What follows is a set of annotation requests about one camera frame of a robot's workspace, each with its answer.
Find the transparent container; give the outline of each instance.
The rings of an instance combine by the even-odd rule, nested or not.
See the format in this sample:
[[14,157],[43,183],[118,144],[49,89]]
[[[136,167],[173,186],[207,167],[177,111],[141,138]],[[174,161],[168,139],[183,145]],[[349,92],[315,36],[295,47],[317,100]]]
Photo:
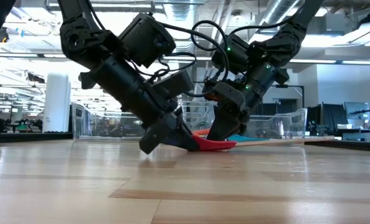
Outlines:
[[94,112],[72,103],[74,140],[139,140],[145,131],[131,113]]
[[215,102],[182,101],[183,118],[192,131],[209,129],[214,121]]
[[[192,131],[209,129],[214,121],[215,102],[180,101],[183,119]],[[250,138],[296,139],[305,137],[307,109],[274,116],[253,115],[244,134]],[[139,140],[145,131],[131,113],[93,112],[82,104],[72,103],[75,140]]]
[[[180,101],[183,119],[191,130],[210,128],[214,120],[215,103]],[[83,104],[72,103],[74,140],[140,140],[145,131],[141,121],[131,113],[95,112]]]
[[267,139],[305,138],[307,109],[273,116],[252,115],[244,136]]

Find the wall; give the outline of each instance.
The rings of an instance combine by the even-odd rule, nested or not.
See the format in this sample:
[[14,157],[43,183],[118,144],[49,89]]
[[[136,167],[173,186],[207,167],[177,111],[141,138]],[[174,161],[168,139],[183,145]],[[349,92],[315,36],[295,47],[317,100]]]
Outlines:
[[[317,72],[319,102],[368,102],[370,106],[370,66],[317,65]],[[363,125],[362,121],[349,122]]]

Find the ceiling duct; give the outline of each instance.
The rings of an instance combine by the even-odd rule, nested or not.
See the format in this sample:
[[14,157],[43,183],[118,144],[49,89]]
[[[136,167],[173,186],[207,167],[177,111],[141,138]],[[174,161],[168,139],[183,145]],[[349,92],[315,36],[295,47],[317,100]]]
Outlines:
[[[256,24],[272,25],[284,20],[300,0],[270,0],[266,10],[257,15]],[[252,29],[249,31],[249,36],[253,36],[258,30]]]
[[[195,23],[196,7],[191,4],[164,4],[167,21],[171,25],[192,29]],[[190,34],[171,30],[170,34],[176,41],[176,52],[194,52],[194,44],[191,41]]]

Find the wood grain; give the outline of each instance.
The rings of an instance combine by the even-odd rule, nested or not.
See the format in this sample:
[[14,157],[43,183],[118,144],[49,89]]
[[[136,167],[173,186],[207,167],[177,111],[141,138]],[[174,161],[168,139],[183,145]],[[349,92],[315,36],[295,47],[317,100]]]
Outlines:
[[365,224],[370,152],[162,145],[146,155],[137,142],[0,144],[0,223]]
[[238,142],[236,147],[242,146],[281,146],[286,144],[304,144],[305,142],[322,142],[322,141],[333,141],[332,138],[322,139],[272,139],[267,141],[246,141]]

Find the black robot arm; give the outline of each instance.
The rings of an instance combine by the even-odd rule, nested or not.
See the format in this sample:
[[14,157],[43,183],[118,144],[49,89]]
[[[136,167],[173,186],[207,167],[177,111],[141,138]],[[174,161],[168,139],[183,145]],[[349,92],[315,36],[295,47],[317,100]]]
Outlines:
[[161,142],[197,151],[199,146],[184,124],[176,101],[178,95],[193,89],[189,75],[180,71],[154,83],[127,63],[149,67],[158,57],[170,54],[176,45],[168,31],[151,14],[138,14],[116,37],[101,24],[99,28],[88,0],[59,0],[58,4],[64,19],[60,28],[62,51],[90,69],[80,74],[82,88],[98,84],[121,103],[122,111],[131,111],[142,121],[146,134],[140,148],[145,153]]
[[[227,37],[227,55],[230,71],[244,73],[237,80],[205,81],[207,100],[217,101],[215,120],[207,139],[221,141],[233,134],[243,134],[250,114],[274,82],[284,84],[289,76],[284,68],[300,50],[309,22],[318,12],[323,0],[306,1],[289,23],[271,39],[252,42],[250,45],[235,34]],[[221,53],[212,57],[214,66],[222,63]]]

